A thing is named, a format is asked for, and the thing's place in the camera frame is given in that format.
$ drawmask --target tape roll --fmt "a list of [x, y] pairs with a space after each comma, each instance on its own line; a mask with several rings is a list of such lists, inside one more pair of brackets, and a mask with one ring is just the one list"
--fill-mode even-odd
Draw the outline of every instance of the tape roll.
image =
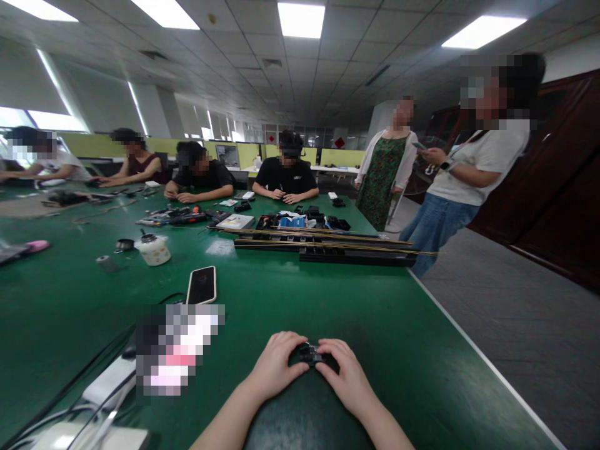
[[119, 266], [117, 266], [108, 255], [97, 257], [96, 263], [99, 264], [106, 273], [113, 273], [119, 270]]

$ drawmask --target pink object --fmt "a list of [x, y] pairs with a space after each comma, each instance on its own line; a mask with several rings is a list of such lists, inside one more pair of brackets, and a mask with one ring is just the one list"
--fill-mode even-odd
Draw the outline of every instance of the pink object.
[[31, 246], [26, 253], [37, 253], [39, 251], [45, 250], [50, 246], [48, 241], [32, 241], [27, 242], [28, 246]]

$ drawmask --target white cardigan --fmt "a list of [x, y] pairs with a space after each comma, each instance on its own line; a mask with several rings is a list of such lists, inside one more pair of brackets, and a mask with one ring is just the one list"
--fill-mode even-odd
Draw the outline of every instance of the white cardigan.
[[[371, 158], [373, 157], [373, 150], [377, 142], [381, 139], [381, 136], [386, 132], [380, 131], [377, 133], [367, 150], [364, 153], [364, 157], [362, 158], [361, 168], [358, 171], [358, 176], [356, 177], [357, 183], [363, 182], [363, 176], [369, 171], [369, 166], [371, 165]], [[402, 155], [402, 161], [400, 161], [400, 166], [398, 167], [398, 172], [396, 173], [396, 181], [394, 186], [398, 189], [404, 189], [406, 187], [406, 183], [408, 183], [408, 179], [411, 177], [411, 173], [413, 171], [413, 163], [415, 158], [417, 157], [417, 147], [413, 145], [413, 142], [418, 142], [419, 139], [414, 131], [406, 138], [406, 147], [404, 148], [404, 155]]]

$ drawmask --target black t-shirt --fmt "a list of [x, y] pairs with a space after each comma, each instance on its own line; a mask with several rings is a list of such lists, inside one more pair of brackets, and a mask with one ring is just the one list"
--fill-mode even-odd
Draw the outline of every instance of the black t-shirt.
[[231, 172], [225, 164], [216, 159], [209, 161], [208, 172], [204, 175], [194, 175], [189, 169], [180, 169], [173, 181], [180, 186], [194, 186], [195, 188], [219, 189], [235, 183]]
[[256, 176], [256, 182], [270, 191], [280, 189], [286, 194], [302, 194], [317, 187], [311, 171], [311, 163], [298, 160], [291, 167], [281, 164], [278, 157], [264, 160]]

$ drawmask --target gray floor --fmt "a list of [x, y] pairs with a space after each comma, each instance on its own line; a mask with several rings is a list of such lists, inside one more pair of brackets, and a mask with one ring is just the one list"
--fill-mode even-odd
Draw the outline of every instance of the gray floor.
[[569, 450], [600, 449], [600, 297], [468, 229], [442, 252], [423, 284]]

